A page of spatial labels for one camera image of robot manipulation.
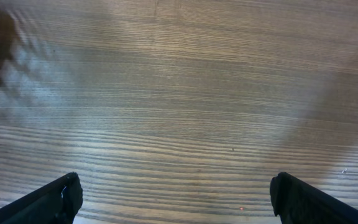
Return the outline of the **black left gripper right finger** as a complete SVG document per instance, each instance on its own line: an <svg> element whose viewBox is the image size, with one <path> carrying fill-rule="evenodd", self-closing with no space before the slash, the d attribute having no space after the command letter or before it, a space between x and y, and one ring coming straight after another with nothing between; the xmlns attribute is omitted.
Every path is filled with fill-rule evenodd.
<svg viewBox="0 0 358 224"><path fill-rule="evenodd" d="M281 172L270 182L274 215L282 224L358 224L358 210Z"/></svg>

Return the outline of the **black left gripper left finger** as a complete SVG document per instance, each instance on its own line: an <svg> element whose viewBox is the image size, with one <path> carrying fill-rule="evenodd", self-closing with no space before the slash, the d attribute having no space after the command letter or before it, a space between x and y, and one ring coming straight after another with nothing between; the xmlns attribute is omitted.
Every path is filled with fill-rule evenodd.
<svg viewBox="0 0 358 224"><path fill-rule="evenodd" d="M76 172L70 172L0 208L0 224L71 224L82 204L80 178Z"/></svg>

